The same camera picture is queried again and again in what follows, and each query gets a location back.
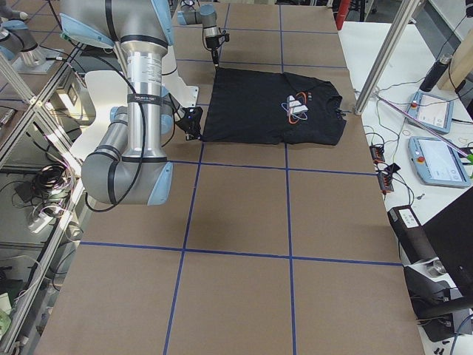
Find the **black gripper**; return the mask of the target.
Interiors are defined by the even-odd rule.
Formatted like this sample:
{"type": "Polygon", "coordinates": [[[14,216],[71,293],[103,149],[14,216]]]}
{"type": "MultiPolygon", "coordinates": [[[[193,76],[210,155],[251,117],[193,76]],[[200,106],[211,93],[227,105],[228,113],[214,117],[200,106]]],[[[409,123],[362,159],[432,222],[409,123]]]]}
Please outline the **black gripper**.
{"type": "Polygon", "coordinates": [[[211,58],[216,68],[218,68],[218,66],[220,65],[218,49],[221,46],[221,41],[220,41],[221,37],[222,37],[221,35],[205,37],[205,45],[211,52],[211,58]]]}
{"type": "Polygon", "coordinates": [[[201,140],[200,121],[203,115],[203,109],[196,107],[183,107],[183,115],[176,122],[176,125],[186,134],[186,141],[201,140]]]}

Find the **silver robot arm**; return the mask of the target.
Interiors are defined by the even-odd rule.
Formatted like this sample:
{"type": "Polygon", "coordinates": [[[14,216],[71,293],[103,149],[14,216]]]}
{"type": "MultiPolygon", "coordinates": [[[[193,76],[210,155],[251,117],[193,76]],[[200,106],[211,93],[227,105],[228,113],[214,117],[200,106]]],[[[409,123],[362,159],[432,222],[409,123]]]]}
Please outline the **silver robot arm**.
{"type": "Polygon", "coordinates": [[[215,67],[220,65],[219,48],[229,41],[229,34],[217,26],[217,12],[214,5],[200,5],[195,8],[197,1],[181,1],[177,11],[177,20],[181,25],[202,25],[202,42],[210,52],[215,67]]]}
{"type": "Polygon", "coordinates": [[[82,164],[88,195],[101,203],[164,204],[173,165],[161,144],[162,110],[173,99],[162,91],[162,60],[174,43],[167,1],[63,1],[61,24],[74,41],[126,56],[126,105],[114,109],[96,149],[82,164]]]}

